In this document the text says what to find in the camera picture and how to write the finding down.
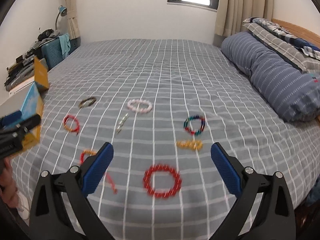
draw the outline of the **cardboard box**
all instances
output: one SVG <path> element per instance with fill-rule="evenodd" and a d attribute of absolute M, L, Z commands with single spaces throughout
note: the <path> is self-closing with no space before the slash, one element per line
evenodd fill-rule
<path fill-rule="evenodd" d="M 22 113 L 22 117 L 8 126 L 12 127 L 17 123 L 33 116 L 34 114 L 39 114 L 42 117 L 43 109 L 44 103 L 38 91 L 36 82 L 32 82 L 31 84 L 28 84 L 27 86 L 17 91 L 2 105 L 0 105 L 0 116 L 5 116 L 17 110 L 20 110 Z M 28 134 L 26 134 L 22 142 L 23 150 L 17 152 L 15 155 L 11 155 L 10 157 L 15 157 L 16 155 L 38 144 L 40 142 L 40 131 L 41 125 L 38 125 L 37 127 L 33 128 Z"/>
<path fill-rule="evenodd" d="M 37 57 L 34 59 L 34 64 L 35 64 L 35 75 L 15 88 L 11 89 L 9 92 L 9 97 L 13 96 L 15 93 L 17 93 L 20 89 L 23 89 L 27 85 L 31 84 L 32 82 L 36 83 L 36 86 L 39 90 L 39 92 L 43 92 L 49 89 L 50 85 L 48 82 L 48 71 L 47 68 L 41 64 L 40 60 L 38 60 Z"/>

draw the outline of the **beige curtain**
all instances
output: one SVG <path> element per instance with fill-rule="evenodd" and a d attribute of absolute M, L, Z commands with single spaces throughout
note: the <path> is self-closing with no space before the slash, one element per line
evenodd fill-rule
<path fill-rule="evenodd" d="M 77 20 L 77 0 L 66 0 L 66 5 L 68 8 L 68 31 L 70 34 L 70 39 L 72 40 L 80 37 Z"/>
<path fill-rule="evenodd" d="M 273 0 L 219 0 L 215 34 L 228 37 L 245 30 L 241 26 L 244 19 L 260 17 L 271 20 L 272 12 Z"/>

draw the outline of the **bed sheet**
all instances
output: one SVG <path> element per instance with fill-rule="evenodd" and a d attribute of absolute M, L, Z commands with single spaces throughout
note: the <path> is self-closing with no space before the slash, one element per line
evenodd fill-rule
<path fill-rule="evenodd" d="M 88 196 L 93 209 L 116 239 L 208 239 L 232 207 L 210 158 L 220 142 L 243 166 L 257 172 L 281 171 L 294 207 L 306 197 L 319 175 L 320 128 L 316 121 L 284 123 L 212 45 L 188 40 L 113 40 L 81 46 L 49 72 L 50 90 L 44 97 L 40 144 L 13 160 L 14 178 L 30 199 L 43 170 L 67 171 L 79 164 L 84 149 L 113 144 L 108 172 L 117 194 L 102 180 Z M 78 108 L 95 96 L 97 102 Z M 132 98 L 149 100 L 148 114 L 128 111 Z M 122 131 L 116 126 L 129 113 Z M 78 136 L 64 130 L 66 114 L 76 115 Z M 206 119 L 200 151 L 177 148 L 192 139 L 183 129 L 188 116 Z M 199 121 L 192 121 L 194 129 Z M 154 199 L 143 188 L 145 170 L 166 163 L 181 174 L 175 197 Z M 155 176 L 156 188 L 170 188 L 167 175 Z M 76 218 L 64 200 L 75 228 Z M 250 228 L 258 197 L 243 231 Z"/>

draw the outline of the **finger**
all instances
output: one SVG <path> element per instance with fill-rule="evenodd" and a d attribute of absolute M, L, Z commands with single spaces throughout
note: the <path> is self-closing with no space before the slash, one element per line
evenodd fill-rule
<path fill-rule="evenodd" d="M 10 158 L 4 158 L 4 165 L 5 165 L 5 168 L 9 171 L 9 173 L 12 174 L 12 166 L 11 166 L 11 161 L 10 161 Z"/>
<path fill-rule="evenodd" d="M 17 193 L 13 195 L 10 199 L 9 203 L 7 204 L 10 208 L 16 208 L 19 205 L 19 196 Z"/>
<path fill-rule="evenodd" d="M 16 183 L 13 181 L 9 186 L 4 188 L 2 192 L 2 200 L 4 203 L 9 204 L 10 199 L 16 194 Z"/>
<path fill-rule="evenodd" d="M 2 187 L 7 187 L 11 185 L 14 181 L 12 178 L 12 175 L 9 173 L 7 169 L 3 169 L 1 175 L 0 175 L 0 185 Z"/>

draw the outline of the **plaid blanket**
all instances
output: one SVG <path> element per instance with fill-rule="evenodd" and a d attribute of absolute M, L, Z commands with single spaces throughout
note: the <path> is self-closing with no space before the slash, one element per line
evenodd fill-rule
<path fill-rule="evenodd" d="M 320 60 L 320 49 L 317 46 L 309 41 L 294 36 L 292 33 L 281 27 L 277 23 L 273 23 L 266 19 L 256 17 L 248 18 L 243 22 L 256 23 L 279 39 L 286 41 L 297 49 L 301 49 L 304 55 Z"/>

